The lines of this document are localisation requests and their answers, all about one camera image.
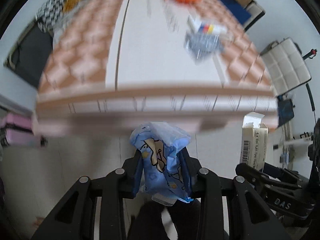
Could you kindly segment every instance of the white wall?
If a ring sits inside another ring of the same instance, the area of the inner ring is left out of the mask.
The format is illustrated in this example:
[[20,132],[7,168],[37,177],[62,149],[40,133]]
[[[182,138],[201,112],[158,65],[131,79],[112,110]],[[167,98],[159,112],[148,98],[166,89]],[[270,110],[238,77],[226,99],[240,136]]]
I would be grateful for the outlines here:
[[[45,1],[47,0],[28,0],[14,17],[0,39],[0,62],[4,62],[19,35]],[[0,66],[0,104],[19,112],[30,113],[35,107],[36,94],[35,88],[9,69]]]
[[[286,37],[292,37],[303,54],[311,49],[320,51],[320,35],[295,0],[256,1],[265,9],[266,14],[247,33],[258,51],[262,51],[270,42],[281,41]],[[306,60],[306,63],[312,76],[309,85],[316,107],[316,116],[320,117],[320,55],[312,60]],[[292,93],[295,94],[293,103],[296,106],[292,122],[293,133],[313,131],[315,121],[306,87],[301,86]],[[297,149],[296,153],[298,156],[293,163],[293,168],[309,177],[311,161],[307,157],[307,150]]]

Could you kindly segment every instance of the white cardboard box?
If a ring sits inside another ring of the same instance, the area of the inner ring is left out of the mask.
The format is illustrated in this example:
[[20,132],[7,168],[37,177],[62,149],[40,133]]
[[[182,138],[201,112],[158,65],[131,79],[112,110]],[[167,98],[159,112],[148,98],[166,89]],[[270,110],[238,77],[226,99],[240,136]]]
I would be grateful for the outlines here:
[[258,171],[263,169],[267,153],[268,128],[261,123],[263,117],[263,114],[251,112],[244,116],[242,125],[240,163]]

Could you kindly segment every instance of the checkered fabric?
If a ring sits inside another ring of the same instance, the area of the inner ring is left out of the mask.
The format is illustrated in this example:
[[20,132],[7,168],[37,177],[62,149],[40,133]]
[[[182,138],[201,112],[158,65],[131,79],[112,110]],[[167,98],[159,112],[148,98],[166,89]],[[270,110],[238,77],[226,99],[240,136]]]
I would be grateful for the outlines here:
[[47,0],[36,13],[36,21],[42,32],[52,30],[62,16],[63,2],[65,0]]
[[[47,61],[38,90],[41,100],[105,88],[109,49],[122,2],[90,0],[77,13]],[[228,77],[225,84],[269,90],[271,81],[264,62],[231,12],[219,0],[202,0],[194,8],[233,33],[233,41],[226,42],[221,53],[223,75]]]

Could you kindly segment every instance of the screw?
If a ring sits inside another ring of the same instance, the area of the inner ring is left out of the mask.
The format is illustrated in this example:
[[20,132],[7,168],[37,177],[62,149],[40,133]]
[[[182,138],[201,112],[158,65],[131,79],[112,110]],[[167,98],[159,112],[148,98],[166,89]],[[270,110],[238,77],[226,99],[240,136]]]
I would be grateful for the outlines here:
[[239,183],[244,183],[244,177],[236,176],[236,181],[238,181]]
[[79,181],[80,183],[86,183],[89,180],[89,178],[87,176],[82,176]]
[[200,172],[201,174],[206,175],[206,174],[208,174],[208,173],[209,173],[209,170],[208,170],[208,169],[206,169],[206,168],[201,168],[201,169],[199,169],[199,172]]
[[124,174],[124,169],[122,168],[116,169],[116,174],[118,175]]

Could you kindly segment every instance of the black and white checkered cloth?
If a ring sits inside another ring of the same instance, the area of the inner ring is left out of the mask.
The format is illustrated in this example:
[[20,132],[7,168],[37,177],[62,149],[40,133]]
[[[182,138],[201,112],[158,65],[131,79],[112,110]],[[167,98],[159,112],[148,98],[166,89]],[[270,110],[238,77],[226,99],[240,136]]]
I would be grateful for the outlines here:
[[65,0],[47,0],[36,13],[36,21],[42,32],[52,30],[62,16],[63,2]]

